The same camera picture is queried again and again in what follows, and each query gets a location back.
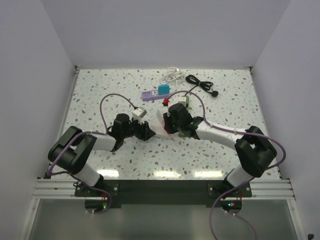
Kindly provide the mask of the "pink plug adapter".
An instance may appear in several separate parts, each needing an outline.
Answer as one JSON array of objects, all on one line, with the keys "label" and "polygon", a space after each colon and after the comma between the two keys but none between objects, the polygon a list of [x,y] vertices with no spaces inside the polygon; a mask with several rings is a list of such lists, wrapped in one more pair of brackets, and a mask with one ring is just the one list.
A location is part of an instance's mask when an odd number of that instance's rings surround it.
[{"label": "pink plug adapter", "polygon": [[172,121],[169,118],[164,119],[163,129],[169,135],[174,132],[175,129],[173,128]]}]

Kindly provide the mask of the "white triangular power strip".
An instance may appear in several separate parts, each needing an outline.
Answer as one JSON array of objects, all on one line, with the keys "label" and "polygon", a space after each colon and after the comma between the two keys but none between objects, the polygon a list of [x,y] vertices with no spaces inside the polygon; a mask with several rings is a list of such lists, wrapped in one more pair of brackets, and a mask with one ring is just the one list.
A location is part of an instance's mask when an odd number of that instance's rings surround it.
[{"label": "white triangular power strip", "polygon": [[165,130],[164,110],[156,111],[155,119],[149,124],[150,129],[155,132],[155,136],[162,139],[171,139],[172,136]]}]

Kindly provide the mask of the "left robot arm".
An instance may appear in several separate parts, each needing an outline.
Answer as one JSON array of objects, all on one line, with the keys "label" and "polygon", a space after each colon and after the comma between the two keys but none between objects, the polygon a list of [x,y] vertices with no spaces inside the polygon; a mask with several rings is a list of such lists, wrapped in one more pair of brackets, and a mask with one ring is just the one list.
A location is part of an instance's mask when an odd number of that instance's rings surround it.
[{"label": "left robot arm", "polygon": [[116,116],[111,131],[107,133],[82,131],[78,127],[71,126],[48,153],[51,165],[47,175],[53,176],[52,170],[58,166],[84,182],[86,191],[92,196],[99,196],[104,190],[103,177],[87,163],[91,152],[115,152],[122,147],[126,138],[136,137],[147,141],[155,135],[147,121],[130,118],[124,113]]}]

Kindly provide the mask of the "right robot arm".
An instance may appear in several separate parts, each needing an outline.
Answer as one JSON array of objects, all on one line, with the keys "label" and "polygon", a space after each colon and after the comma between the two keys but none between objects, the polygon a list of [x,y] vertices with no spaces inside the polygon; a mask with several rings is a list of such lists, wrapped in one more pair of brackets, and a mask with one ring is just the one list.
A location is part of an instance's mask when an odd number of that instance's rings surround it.
[{"label": "right robot arm", "polygon": [[188,138],[212,141],[236,151],[240,164],[225,177],[222,185],[227,196],[235,196],[244,182],[261,177],[277,156],[267,136],[256,126],[241,133],[219,125],[213,127],[204,117],[192,117],[181,103],[171,105],[162,116],[168,134],[182,132]]}]

